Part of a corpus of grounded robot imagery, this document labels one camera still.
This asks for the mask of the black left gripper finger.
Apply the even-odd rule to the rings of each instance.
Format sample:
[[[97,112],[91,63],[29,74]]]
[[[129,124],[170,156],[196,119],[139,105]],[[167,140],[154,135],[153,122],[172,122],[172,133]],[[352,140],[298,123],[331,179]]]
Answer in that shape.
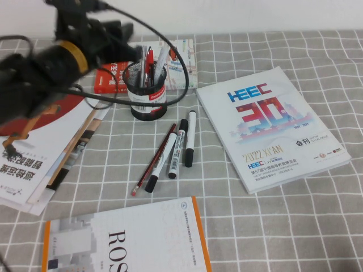
[[[139,61],[142,55],[142,47],[132,47],[129,44],[117,44],[112,46],[111,61]]]
[[[128,43],[134,32],[132,23],[105,23],[104,28],[107,35],[119,43]]]

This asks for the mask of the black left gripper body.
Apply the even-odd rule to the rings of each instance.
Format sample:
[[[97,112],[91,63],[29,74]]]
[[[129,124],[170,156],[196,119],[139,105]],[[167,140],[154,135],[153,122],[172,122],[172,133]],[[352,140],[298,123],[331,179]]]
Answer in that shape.
[[[85,13],[57,11],[55,54],[66,67],[95,69],[114,61],[114,45],[100,21]]]

